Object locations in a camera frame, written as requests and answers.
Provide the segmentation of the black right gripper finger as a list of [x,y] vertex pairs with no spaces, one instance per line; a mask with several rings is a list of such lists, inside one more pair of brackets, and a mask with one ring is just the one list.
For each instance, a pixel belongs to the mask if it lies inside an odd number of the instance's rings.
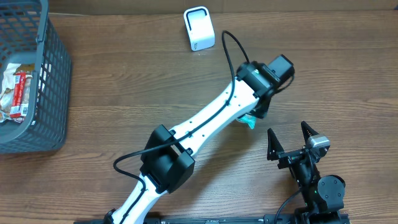
[[319,133],[315,131],[307,122],[301,122],[301,128],[306,145],[316,145]]
[[267,137],[268,137],[268,147],[267,147],[267,160],[268,161],[275,161],[281,158],[283,155],[284,148],[280,144],[275,132],[269,128],[267,130]]

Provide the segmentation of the teal snack packet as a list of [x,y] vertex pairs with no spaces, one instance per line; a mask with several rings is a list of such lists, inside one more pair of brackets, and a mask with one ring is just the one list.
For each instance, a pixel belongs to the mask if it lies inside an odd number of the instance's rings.
[[254,129],[256,125],[256,117],[251,116],[250,114],[245,114],[243,116],[240,116],[236,119],[236,121],[247,124],[250,129]]

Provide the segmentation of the red stick snack packet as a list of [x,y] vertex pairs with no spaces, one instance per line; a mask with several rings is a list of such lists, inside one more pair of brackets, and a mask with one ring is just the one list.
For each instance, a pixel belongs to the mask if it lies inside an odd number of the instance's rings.
[[22,98],[24,94],[24,87],[26,82],[26,72],[17,72],[15,74],[15,87],[14,87],[14,95],[12,100],[12,106],[10,110],[10,117],[12,119],[18,118],[21,116],[21,104]]

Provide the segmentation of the beige dried food bag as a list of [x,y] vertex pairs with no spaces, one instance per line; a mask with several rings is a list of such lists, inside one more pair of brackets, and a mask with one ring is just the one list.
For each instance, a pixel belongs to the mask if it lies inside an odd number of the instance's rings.
[[[14,121],[22,123],[27,116],[29,109],[29,98],[30,98],[30,85],[32,81],[32,72],[34,70],[34,64],[19,64],[9,63],[3,73],[2,85],[1,85],[1,122]],[[26,72],[26,82],[24,87],[24,94],[21,104],[21,116],[15,119],[10,117],[10,110],[12,106],[12,100],[14,95],[15,87],[15,74],[17,72]]]

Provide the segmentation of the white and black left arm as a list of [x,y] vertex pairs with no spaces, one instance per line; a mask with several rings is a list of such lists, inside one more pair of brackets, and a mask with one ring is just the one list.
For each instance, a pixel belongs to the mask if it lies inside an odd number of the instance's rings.
[[294,73],[293,63],[284,55],[268,65],[244,62],[224,92],[195,116],[171,129],[158,126],[138,153],[142,166],[137,185],[119,209],[105,215],[104,223],[143,223],[161,196],[190,178],[195,158],[209,140],[234,120],[253,125],[264,118],[271,98]]

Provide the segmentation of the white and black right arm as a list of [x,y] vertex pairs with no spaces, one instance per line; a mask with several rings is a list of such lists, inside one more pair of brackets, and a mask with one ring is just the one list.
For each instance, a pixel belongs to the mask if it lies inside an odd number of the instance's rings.
[[[279,207],[274,215],[264,215],[265,223],[296,224],[341,224],[349,223],[349,216],[341,214],[344,208],[345,181],[338,175],[321,176],[316,163],[324,157],[330,140],[316,132],[305,121],[301,122],[305,144],[302,148],[286,152],[272,129],[267,130],[267,160],[277,161],[279,169],[288,168],[298,184],[293,193]],[[305,206],[295,209],[292,214],[283,214],[284,207],[298,194],[302,195]]]

